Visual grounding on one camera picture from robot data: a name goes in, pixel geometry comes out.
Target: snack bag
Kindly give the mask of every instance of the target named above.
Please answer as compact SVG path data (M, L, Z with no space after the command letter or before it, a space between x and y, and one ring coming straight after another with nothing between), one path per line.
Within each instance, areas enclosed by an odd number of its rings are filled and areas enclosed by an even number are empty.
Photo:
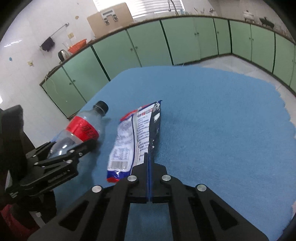
M129 176L134 166L144 163L144 153L154 148L160 128L160 102L140 107L120 119L109 155L108 182Z

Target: electrical outlet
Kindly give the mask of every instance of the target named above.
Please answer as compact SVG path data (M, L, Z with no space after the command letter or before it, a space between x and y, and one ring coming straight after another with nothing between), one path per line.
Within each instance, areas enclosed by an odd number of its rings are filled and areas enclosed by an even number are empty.
M73 37L74 37L74 33L69 33L69 34L68 34L68 38L69 38L69 39L71 39L71 38L73 38Z

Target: red bottle label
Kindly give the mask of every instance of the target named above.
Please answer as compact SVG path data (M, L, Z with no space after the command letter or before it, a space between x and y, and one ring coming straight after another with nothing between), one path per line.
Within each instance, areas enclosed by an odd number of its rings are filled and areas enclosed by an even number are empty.
M99 138L99 134L96 131L96 129L90 123L88 123L85 119L79 116L75 116L71 120L66 130L73 133L83 142L89 139L97 140Z

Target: dark towel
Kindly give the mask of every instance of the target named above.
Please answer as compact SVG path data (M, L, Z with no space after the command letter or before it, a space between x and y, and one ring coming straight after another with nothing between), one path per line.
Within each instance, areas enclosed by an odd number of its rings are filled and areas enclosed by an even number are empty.
M49 52L52 47L54 46L54 41L52 40L51 37L49 37L47 40L44 41L44 43L41 45L41 48L44 50L44 51L47 51Z

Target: electric kettle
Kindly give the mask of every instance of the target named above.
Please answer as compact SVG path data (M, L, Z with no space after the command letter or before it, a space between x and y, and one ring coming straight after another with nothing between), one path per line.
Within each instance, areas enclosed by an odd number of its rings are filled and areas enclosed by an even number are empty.
M61 61L65 61L66 59L68 59L70 57L70 54L64 49L59 51L57 55Z

